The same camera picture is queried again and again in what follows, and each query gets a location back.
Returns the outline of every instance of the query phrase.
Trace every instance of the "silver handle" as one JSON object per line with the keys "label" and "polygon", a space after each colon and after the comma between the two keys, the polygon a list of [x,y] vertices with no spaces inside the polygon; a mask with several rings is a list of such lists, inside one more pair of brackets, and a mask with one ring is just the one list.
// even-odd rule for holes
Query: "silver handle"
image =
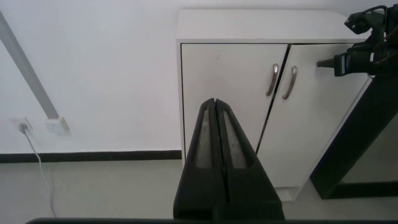
{"label": "silver handle", "polygon": [[290,94],[293,90],[294,83],[296,82],[296,77],[297,77],[297,67],[293,66],[292,67],[292,79],[290,81],[289,88],[287,89],[286,94],[282,96],[282,99],[287,100],[287,98],[290,96]]}
{"label": "silver handle", "polygon": [[271,80],[271,85],[269,86],[269,89],[266,93],[267,96],[270,96],[272,92],[274,91],[275,83],[276,83],[276,78],[278,76],[278,69],[279,66],[277,63],[273,64],[272,66],[272,80]]}

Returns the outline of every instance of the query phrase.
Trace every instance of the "cabinet top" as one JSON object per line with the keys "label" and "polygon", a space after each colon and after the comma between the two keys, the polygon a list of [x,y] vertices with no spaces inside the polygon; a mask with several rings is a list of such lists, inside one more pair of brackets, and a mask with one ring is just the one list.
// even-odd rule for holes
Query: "cabinet top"
{"label": "cabinet top", "polygon": [[347,16],[324,10],[181,9],[178,43],[355,43]]}

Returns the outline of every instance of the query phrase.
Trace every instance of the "electrical outlet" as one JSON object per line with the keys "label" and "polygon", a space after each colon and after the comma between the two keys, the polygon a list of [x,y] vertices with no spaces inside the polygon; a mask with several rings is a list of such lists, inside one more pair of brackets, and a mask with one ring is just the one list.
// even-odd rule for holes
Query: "electrical outlet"
{"label": "electrical outlet", "polygon": [[19,124],[24,123],[27,125],[27,129],[30,131],[32,130],[32,126],[28,122],[26,118],[9,118],[10,122],[14,127],[19,131]]}
{"label": "electrical outlet", "polygon": [[48,131],[58,135],[65,135],[69,132],[69,126],[64,117],[59,117],[58,119],[48,119],[45,121],[45,126]]}

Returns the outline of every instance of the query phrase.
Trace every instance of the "floor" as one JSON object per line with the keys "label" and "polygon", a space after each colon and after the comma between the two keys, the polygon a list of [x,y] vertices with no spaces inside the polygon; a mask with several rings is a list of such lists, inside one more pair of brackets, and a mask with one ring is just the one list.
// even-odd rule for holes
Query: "floor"
{"label": "floor", "polygon": [[[172,218],[181,161],[59,162],[44,164],[59,217]],[[37,164],[0,164],[0,223],[50,217]],[[398,198],[321,200],[307,182],[287,219],[398,220]]]}

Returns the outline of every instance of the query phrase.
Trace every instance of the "power cord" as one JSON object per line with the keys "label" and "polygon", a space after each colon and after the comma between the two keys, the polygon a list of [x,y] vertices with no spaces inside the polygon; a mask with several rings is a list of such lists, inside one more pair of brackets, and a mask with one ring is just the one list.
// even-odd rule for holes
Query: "power cord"
{"label": "power cord", "polygon": [[19,124],[19,131],[25,135],[27,141],[30,144],[30,147],[32,148],[33,152],[35,153],[37,159],[39,160],[39,167],[40,167],[40,172],[42,173],[42,177],[47,185],[47,188],[50,191],[50,208],[51,208],[51,212],[53,214],[53,216],[56,218],[56,214],[55,214],[55,210],[54,210],[54,204],[53,204],[53,190],[52,187],[50,185],[50,183],[48,182],[47,178],[45,178],[44,172],[43,172],[43,167],[42,167],[42,160],[40,158],[40,156],[38,155],[38,153],[36,152],[35,148],[32,145],[32,142],[30,141],[28,135],[26,134],[26,130],[27,130],[27,125],[24,123]]}

